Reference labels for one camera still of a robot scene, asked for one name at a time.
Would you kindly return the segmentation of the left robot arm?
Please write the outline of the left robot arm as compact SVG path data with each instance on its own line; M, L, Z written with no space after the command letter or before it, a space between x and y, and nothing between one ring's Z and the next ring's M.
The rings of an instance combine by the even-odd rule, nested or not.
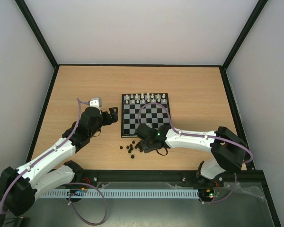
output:
M117 107L105 112L98 107L87 107L72 127L44 153L16 169L10 166L4 169L0 176L0 213L10 211L20 216L46 192L79 181L83 169L75 162L68 161L56 170L53 168L89 144L102 126L117 121Z

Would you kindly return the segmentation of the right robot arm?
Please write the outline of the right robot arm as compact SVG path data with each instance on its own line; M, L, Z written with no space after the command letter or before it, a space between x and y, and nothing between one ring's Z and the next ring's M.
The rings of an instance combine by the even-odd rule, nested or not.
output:
M144 153L171 148L190 148L211 153L213 157L202 161L197 170L196 178L202 185L208 185L221 173L240 172L244 163L246 145L226 127L197 132L182 131L169 125L155 129L141 123L134 134L141 139L140 146Z

